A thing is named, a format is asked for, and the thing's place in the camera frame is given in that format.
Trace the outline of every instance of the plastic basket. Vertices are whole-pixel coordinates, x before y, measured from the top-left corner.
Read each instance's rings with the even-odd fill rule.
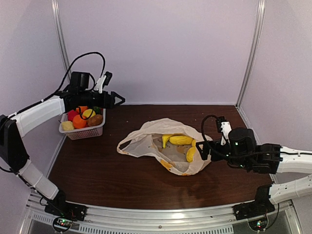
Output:
[[[103,109],[103,122],[98,126],[64,131],[62,128],[62,125],[60,124],[58,130],[60,133],[66,134],[71,140],[78,140],[78,139],[84,139],[84,138],[89,138],[89,137],[99,137],[103,134],[103,125],[105,123],[105,115],[106,115],[106,111],[105,109]],[[67,121],[67,114],[63,114],[60,121],[61,122]]]

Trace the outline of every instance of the yellow banana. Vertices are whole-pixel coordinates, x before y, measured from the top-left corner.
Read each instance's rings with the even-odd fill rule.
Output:
[[[169,141],[173,145],[190,145],[193,141],[193,138],[186,135],[171,136]]]
[[[172,137],[174,134],[164,134],[162,135],[162,147],[165,149],[166,148],[166,144],[169,140],[170,137]]]
[[[196,152],[196,147],[191,147],[186,153],[186,160],[188,162],[193,162],[193,157]]]
[[[192,147],[196,147],[196,140],[195,139],[192,141]]]

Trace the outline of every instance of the wooden table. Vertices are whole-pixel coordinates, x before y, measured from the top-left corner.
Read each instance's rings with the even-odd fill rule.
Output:
[[[117,144],[147,121],[168,117],[200,131],[208,114],[225,116],[232,128],[245,126],[234,106],[140,105],[107,110],[102,136],[66,139],[50,180],[69,201],[114,208],[202,208],[253,200],[258,186],[271,184],[269,175],[231,169],[219,161],[196,175],[177,176],[153,157],[116,152]],[[206,122],[206,134],[220,138],[215,120]]]

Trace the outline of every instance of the white plastic bag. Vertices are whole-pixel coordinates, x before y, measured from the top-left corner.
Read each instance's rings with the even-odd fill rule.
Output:
[[[142,125],[141,129],[131,132],[118,144],[117,152],[134,157],[153,156],[168,171],[179,176],[194,175],[211,162],[209,156],[207,160],[202,160],[197,150],[194,154],[193,162],[188,163],[183,151],[185,152],[190,145],[175,146],[177,147],[176,150],[180,153],[173,154],[172,149],[164,152],[165,149],[162,148],[161,143],[163,134],[183,134],[194,138],[196,142],[203,141],[201,133],[196,131],[195,128],[169,118],[163,118],[146,122]],[[212,140],[209,136],[206,136],[206,138],[207,140]],[[120,146],[128,141],[130,141],[130,144],[121,149]]]

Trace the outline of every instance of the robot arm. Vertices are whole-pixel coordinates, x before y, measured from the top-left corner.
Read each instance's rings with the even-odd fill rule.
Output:
[[[65,193],[49,181],[30,160],[21,139],[47,120],[78,106],[107,109],[124,103],[125,99],[117,93],[103,91],[111,77],[111,73],[105,73],[95,85],[96,90],[86,90],[89,84],[88,73],[73,72],[66,91],[59,91],[48,100],[42,100],[38,105],[11,115],[12,118],[0,116],[0,156],[9,165],[11,172],[47,200],[45,211],[48,213],[68,219],[75,216],[75,219],[82,221],[86,207],[66,202]]]
[[[215,117],[221,140],[207,141],[202,122],[203,142],[196,144],[203,160],[226,160],[231,167],[261,174],[297,172],[312,174],[312,152],[290,149],[277,144],[257,145],[251,129],[235,128],[224,117]],[[233,207],[237,220],[264,215],[275,210],[274,204],[312,195],[312,175],[283,184],[260,186],[255,200]]]

